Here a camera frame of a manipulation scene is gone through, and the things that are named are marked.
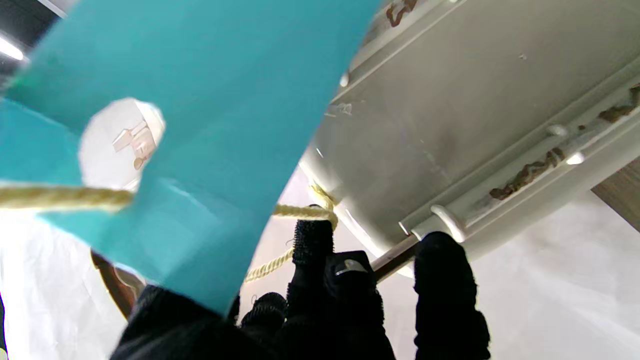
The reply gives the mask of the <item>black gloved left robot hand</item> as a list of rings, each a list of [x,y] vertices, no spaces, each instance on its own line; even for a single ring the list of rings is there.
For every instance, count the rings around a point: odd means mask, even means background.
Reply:
[[[300,220],[286,296],[268,292],[240,325],[147,285],[112,360],[393,360],[384,308],[365,251],[334,251],[327,220]],[[432,232],[414,256],[417,360],[489,360],[490,332],[477,309],[466,251]]]

